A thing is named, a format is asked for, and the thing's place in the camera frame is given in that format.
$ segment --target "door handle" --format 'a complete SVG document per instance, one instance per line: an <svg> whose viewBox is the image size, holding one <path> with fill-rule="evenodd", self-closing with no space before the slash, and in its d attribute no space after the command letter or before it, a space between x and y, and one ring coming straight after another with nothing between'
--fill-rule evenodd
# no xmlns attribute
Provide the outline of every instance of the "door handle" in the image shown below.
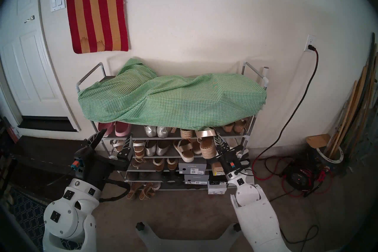
<svg viewBox="0 0 378 252"><path fill-rule="evenodd" d="M29 19L26 19L26 20L24 21L24 23L26 23L26 22L28 22L28 21L32 21L32 20L34 20L34 15L32 15L32 17L30 17Z"/></svg>

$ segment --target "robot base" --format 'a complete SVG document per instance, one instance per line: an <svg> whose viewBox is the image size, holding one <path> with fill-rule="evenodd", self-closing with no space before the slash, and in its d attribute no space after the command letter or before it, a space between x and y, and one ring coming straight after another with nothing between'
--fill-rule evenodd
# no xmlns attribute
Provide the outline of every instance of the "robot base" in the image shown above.
<svg viewBox="0 0 378 252"><path fill-rule="evenodd" d="M231 246L242 234L239 224L231 224L216 240L164 240L158 238L148 224L138 222L136 233L142 239L148 252L185 251L230 251Z"/></svg>

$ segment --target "pink shoe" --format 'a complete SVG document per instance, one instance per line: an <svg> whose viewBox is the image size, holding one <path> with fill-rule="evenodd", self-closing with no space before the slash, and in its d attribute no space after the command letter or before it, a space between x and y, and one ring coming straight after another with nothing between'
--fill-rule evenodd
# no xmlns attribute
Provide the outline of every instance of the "pink shoe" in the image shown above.
<svg viewBox="0 0 378 252"><path fill-rule="evenodd" d="M125 137L130 134L131 132L131 124L124 123L124 122L115 122L116 124L116 136L118 137Z"/></svg>
<svg viewBox="0 0 378 252"><path fill-rule="evenodd" d="M105 132L104 137L108 137L108 135L110 133L112 133L113 130L114 130L114 122L110 122L110 123L100 123L99 122L98 125L97 125L97 129L99 131L101 131L102 129L107 129L106 132Z"/></svg>

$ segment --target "concrete floor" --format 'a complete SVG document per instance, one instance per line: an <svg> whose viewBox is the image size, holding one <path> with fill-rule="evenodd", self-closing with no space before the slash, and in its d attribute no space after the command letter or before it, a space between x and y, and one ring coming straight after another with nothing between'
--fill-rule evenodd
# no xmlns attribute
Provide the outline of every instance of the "concrete floor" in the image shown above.
<svg viewBox="0 0 378 252"><path fill-rule="evenodd" d="M307 198L284 196L272 202L288 240L303 240L308 228L317 224L319 234L306 243L304 252L329 251L346 244L360 228L376 198L377 163L378 157L370 157L366 166L360 165L354 173L343 178L334 178L326 194L312 194ZM260 161L256 171L261 177L268 174ZM121 175L115 172L111 178L120 179ZM278 176L255 183L270 199L284 193ZM325 190L329 183L330 178L327 177L318 191ZM122 188L107 184L102 197L122 192ZM230 190L225 195L208 195L204 190L157 191L154 198L146 201L122 198L116 202L101 203L93 212L97 221L97 250L147 251L135 233L135 224L140 221L147 222L156 235L164 239L216 239L231 223L237 222L230 194ZM292 251L300 251L302 245L287 246ZM241 235L231 251L253 250Z"/></svg>

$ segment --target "white door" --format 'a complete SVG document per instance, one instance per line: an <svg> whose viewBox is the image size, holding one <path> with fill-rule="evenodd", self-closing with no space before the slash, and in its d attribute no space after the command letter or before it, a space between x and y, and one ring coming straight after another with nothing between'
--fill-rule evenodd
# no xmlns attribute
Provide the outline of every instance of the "white door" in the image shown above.
<svg viewBox="0 0 378 252"><path fill-rule="evenodd" d="M67 117L54 89L55 76L42 36L38 0L5 0L0 18L0 56L23 116Z"/></svg>

